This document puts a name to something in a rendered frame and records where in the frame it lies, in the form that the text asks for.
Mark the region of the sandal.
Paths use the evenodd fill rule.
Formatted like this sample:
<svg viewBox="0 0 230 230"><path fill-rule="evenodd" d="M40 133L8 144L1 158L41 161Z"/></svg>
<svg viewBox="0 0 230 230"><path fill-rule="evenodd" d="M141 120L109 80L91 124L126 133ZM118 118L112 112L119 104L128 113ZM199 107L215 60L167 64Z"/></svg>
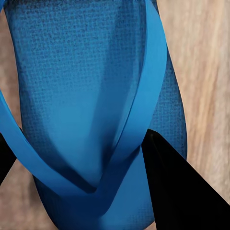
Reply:
<svg viewBox="0 0 230 230"><path fill-rule="evenodd" d="M187 160L184 107L157 0L0 0L22 129L0 90L0 133L59 230L155 221L148 129Z"/></svg>

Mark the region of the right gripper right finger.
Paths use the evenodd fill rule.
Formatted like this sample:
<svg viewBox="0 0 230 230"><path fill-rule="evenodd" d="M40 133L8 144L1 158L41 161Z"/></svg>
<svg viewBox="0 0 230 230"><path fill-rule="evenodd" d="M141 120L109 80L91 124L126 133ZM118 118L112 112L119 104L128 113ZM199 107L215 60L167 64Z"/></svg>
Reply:
<svg viewBox="0 0 230 230"><path fill-rule="evenodd" d="M160 133L141 147L157 230L230 230L230 205Z"/></svg>

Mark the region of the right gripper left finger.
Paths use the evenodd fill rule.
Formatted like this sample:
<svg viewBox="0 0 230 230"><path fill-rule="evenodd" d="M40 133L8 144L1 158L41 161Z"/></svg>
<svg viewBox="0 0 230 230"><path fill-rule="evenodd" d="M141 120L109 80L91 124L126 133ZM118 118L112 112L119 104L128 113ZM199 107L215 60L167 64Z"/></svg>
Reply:
<svg viewBox="0 0 230 230"><path fill-rule="evenodd" d="M10 171L16 158L17 157L7 144L5 138L0 133L0 185Z"/></svg>

